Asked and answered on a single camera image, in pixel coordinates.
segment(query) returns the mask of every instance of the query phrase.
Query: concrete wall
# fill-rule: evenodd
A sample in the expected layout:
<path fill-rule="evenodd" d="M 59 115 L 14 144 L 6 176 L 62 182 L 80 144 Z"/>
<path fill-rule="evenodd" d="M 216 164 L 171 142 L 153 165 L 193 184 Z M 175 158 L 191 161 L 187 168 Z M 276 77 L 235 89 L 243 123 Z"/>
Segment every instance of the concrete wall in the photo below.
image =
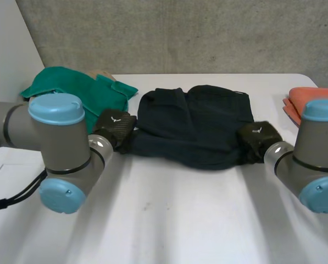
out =
<path fill-rule="evenodd" d="M 302 73 L 328 86 L 327 0 L 17 0 L 46 66 Z"/>

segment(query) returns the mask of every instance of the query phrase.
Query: green towel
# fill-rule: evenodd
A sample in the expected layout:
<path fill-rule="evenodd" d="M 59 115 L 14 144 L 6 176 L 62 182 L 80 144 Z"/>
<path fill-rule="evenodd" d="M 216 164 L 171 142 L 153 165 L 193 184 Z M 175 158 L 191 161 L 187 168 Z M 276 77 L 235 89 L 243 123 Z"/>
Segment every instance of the green towel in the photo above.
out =
<path fill-rule="evenodd" d="M 72 94 L 82 100 L 86 114 L 88 133 L 92 133 L 100 114 L 107 108 L 128 110 L 128 100 L 138 89 L 102 75 L 97 79 L 76 70 L 64 67 L 49 67 L 42 70 L 32 85 L 21 92 L 24 98 L 53 92 Z"/>

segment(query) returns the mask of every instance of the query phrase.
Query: black ring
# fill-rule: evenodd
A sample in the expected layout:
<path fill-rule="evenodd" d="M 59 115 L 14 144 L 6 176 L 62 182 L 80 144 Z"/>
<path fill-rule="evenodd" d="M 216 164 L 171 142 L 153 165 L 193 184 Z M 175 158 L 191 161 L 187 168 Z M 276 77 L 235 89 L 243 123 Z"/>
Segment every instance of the black ring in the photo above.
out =
<path fill-rule="evenodd" d="M 92 148 L 92 147 L 91 147 L 91 151 L 93 151 L 95 154 L 97 154 L 97 155 L 99 156 L 99 158 L 100 158 L 100 159 L 102 160 L 102 162 L 103 162 L 103 166 L 105 167 L 105 160 L 104 160 L 103 155 L 101 155 L 99 151 L 97 151 L 95 148 Z"/>
<path fill-rule="evenodd" d="M 54 169 L 48 169 L 48 168 L 46 168 L 46 170 L 47 170 L 47 172 L 50 172 L 52 174 L 65 175 L 65 174 L 75 173 L 75 172 L 78 172 L 78 171 L 84 169 L 85 167 L 87 167 L 89 165 L 90 162 L 91 162 L 91 156 L 81 166 L 78 166 L 78 167 L 73 168 L 73 169 L 54 170 Z"/>
<path fill-rule="evenodd" d="M 307 164 L 307 163 L 297 159 L 294 155 L 293 155 L 292 158 L 296 163 L 298 163 L 299 165 L 301 165 L 304 168 L 312 169 L 313 171 L 317 171 L 317 172 L 326 172 L 326 173 L 328 173 L 328 168 Z"/>
<path fill-rule="evenodd" d="M 10 147 L 15 147 L 16 146 L 12 143 L 11 138 L 9 136 L 9 121 L 10 121 L 10 117 L 12 116 L 13 112 L 19 108 L 20 106 L 22 106 L 22 104 L 18 104 L 17 106 L 12 107 L 8 113 L 6 114 L 5 120 L 4 120 L 4 126 L 3 126 L 3 134 L 4 134 L 4 138 L 6 143 L 10 146 Z"/>
<path fill-rule="evenodd" d="M 292 153 L 293 153 L 293 150 L 290 151 L 290 152 L 286 152 L 286 153 L 284 153 L 281 157 L 279 157 L 279 159 L 276 161 L 276 163 L 275 163 L 275 167 L 274 167 L 274 173 L 275 173 L 276 176 L 277 176 L 277 173 L 276 173 L 276 171 L 277 171 L 277 167 L 278 167 L 279 163 L 281 162 L 281 160 L 282 160 L 284 157 L 286 157 L 286 156 L 288 156 L 289 154 L 292 154 Z"/>

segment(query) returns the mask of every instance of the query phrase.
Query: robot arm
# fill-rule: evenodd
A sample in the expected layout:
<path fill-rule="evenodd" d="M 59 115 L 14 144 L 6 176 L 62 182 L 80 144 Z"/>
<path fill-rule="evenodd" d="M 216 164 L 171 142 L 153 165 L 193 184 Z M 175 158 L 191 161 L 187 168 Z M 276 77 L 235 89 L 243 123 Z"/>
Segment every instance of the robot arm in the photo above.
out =
<path fill-rule="evenodd" d="M 48 174 L 41 201 L 59 213 L 80 208 L 112 157 L 114 133 L 96 127 L 88 135 L 82 102 L 73 95 L 42 95 L 29 105 L 0 102 L 0 147 L 41 151 Z"/>
<path fill-rule="evenodd" d="M 259 146 L 278 138 L 264 136 Z M 285 141 L 275 142 L 264 152 L 264 162 L 304 206 L 328 213 L 328 100 L 309 102 L 294 148 Z"/>

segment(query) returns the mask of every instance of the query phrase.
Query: orange towel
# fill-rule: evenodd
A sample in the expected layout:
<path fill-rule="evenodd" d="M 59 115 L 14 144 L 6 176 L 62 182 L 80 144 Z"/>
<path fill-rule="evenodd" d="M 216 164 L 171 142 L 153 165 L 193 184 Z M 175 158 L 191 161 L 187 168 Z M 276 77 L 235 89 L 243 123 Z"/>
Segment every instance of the orange towel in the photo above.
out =
<path fill-rule="evenodd" d="M 283 99 L 283 110 L 298 125 L 305 105 L 312 100 L 328 99 L 328 88 L 295 87 L 290 90 L 289 98 Z"/>

